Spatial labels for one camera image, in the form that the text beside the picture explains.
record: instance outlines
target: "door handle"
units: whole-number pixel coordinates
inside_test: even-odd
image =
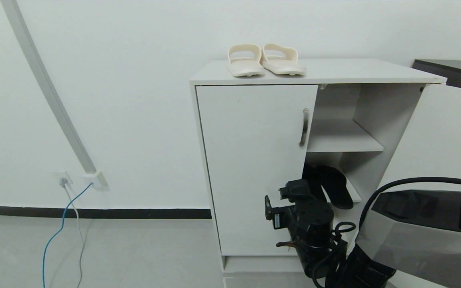
[[[305,108],[303,110],[303,128],[302,128],[302,138],[300,139],[300,147],[305,146],[305,140],[307,140],[307,130],[309,129],[309,109]]]

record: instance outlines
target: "gray floor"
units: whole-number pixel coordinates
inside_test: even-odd
[[[86,235],[81,288],[314,287],[302,273],[239,273],[223,278],[211,220],[80,222]],[[42,287],[42,253],[59,226],[57,218],[0,216],[0,288]],[[49,246],[47,288],[76,287],[80,248],[76,221],[67,219],[64,231]],[[412,282],[397,286],[423,287]]]

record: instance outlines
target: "wall outlet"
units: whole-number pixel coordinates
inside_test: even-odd
[[[84,179],[86,184],[93,183],[94,188],[107,188],[108,187],[108,183],[106,182],[106,179],[104,178],[104,175],[102,174],[101,171],[97,171],[93,174],[81,175],[81,177]]]
[[[62,179],[62,178],[67,179],[68,183],[72,184],[72,180],[71,180],[71,178],[69,177],[69,175],[67,174],[66,171],[53,170],[53,177],[56,180],[56,184],[58,184],[58,185],[60,184],[60,179]]]

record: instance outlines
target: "slipper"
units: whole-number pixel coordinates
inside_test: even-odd
[[[321,186],[330,199],[332,205],[339,209],[353,208],[353,200],[346,188],[346,176],[334,167],[318,165],[315,171],[320,175]]]
[[[302,179],[309,182],[309,190],[311,190],[311,194],[315,199],[323,202],[327,201],[325,193],[323,193],[323,189],[321,188],[320,175],[313,166],[306,163],[303,165]]]
[[[267,55],[266,51],[279,51],[284,54]],[[305,67],[298,64],[298,51],[291,47],[282,47],[277,44],[266,44],[262,50],[261,65],[275,74],[305,75]]]
[[[252,52],[254,57],[234,57],[231,55],[236,52]],[[227,69],[234,77],[263,75],[264,68],[261,66],[261,48],[255,44],[239,44],[229,48],[229,64]]]

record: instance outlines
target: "cabinet top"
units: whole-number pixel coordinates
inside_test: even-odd
[[[369,58],[300,59],[305,76],[279,76],[266,71],[261,76],[233,77],[228,60],[214,60],[190,79],[190,85],[343,84],[343,83],[445,83],[446,77]]]

